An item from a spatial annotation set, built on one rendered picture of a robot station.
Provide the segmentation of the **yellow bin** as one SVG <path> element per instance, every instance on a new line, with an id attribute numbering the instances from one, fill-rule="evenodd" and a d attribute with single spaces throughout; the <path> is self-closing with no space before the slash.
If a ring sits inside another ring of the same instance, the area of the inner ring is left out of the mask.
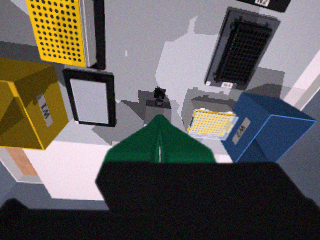
<path id="1" fill-rule="evenodd" d="M 68 122 L 54 65 L 0 58 L 0 147 L 45 151 Z"/>

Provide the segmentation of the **black assay plate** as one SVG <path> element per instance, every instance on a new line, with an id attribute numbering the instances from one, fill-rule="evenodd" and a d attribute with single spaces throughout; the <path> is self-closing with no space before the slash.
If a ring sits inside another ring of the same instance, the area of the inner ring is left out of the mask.
<path id="1" fill-rule="evenodd" d="M 272 29 L 237 21 L 234 26 L 214 81 L 245 85 Z"/>

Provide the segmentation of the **blue bin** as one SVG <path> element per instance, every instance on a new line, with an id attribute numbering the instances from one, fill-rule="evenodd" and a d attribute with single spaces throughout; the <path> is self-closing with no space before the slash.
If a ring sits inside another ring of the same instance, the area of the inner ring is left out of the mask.
<path id="1" fill-rule="evenodd" d="M 280 98 L 244 92 L 233 111 L 239 118 L 220 140 L 232 162 L 277 162 L 317 122 Z"/>

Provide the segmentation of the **grey bench mat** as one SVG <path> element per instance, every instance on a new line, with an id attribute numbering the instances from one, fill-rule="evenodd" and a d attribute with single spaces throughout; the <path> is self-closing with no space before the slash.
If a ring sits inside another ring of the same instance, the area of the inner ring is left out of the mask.
<path id="1" fill-rule="evenodd" d="M 190 100 L 228 105 L 242 92 L 284 99 L 320 50 L 320 0 L 283 13 L 237 0 L 104 0 L 106 69 L 41 60 L 25 0 L 0 0 L 0 58 L 54 65 L 68 124 L 54 141 L 112 146 L 143 128 L 146 100 L 166 89 L 186 133 Z M 204 84 L 228 11 L 281 21 L 245 91 Z M 115 127 L 75 124 L 62 70 L 114 75 Z"/>

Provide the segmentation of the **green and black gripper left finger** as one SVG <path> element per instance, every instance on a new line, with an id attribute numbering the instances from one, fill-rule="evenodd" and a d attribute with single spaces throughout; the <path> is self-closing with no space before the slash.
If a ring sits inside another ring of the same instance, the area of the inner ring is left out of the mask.
<path id="1" fill-rule="evenodd" d="M 159 148 L 160 115 L 156 115 L 148 125 L 108 149 L 102 164 L 108 161 L 159 163 Z"/>

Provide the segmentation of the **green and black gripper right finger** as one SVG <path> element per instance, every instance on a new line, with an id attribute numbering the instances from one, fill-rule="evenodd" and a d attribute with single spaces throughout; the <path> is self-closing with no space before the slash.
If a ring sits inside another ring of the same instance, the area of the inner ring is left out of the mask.
<path id="1" fill-rule="evenodd" d="M 160 114 L 161 163 L 217 162 L 212 150 L 172 125 Z"/>

